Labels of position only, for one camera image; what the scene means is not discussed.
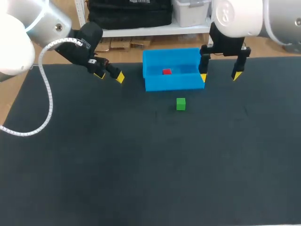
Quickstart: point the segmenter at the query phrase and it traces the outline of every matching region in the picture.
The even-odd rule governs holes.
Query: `white shelf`
[[[150,28],[123,29],[123,30],[104,30],[103,37],[130,37],[130,36],[149,36],[149,35],[172,35],[172,34],[197,34],[209,33],[210,19],[206,24],[192,27],[180,27],[173,18],[170,25]]]

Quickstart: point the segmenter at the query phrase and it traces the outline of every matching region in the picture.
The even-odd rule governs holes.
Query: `logo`
[[[233,22],[234,16],[235,13],[232,4],[227,0],[221,1],[216,10],[216,17],[220,24],[229,26]]]

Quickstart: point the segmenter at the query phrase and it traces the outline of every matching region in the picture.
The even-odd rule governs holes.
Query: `blue plastic bin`
[[[143,52],[143,77],[146,91],[203,89],[198,71],[198,48],[146,50]],[[171,75],[163,75],[171,69]]]

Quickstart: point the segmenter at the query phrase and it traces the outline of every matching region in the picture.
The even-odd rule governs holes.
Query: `cardboard box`
[[[111,47],[111,38],[102,38],[100,43],[97,45],[95,52],[108,52]]]
[[[131,47],[145,49],[151,45],[151,41],[152,36],[133,37]]]
[[[112,38],[111,50],[129,51],[131,49],[131,37]]]

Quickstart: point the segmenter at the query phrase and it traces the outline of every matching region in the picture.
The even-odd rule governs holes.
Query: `dark tablecloth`
[[[0,132],[1,226],[224,226],[301,223],[301,58],[212,61],[206,88],[146,93],[126,80],[47,65],[54,112],[33,137]],[[187,110],[177,112],[177,97]],[[37,68],[5,125],[48,113]]]

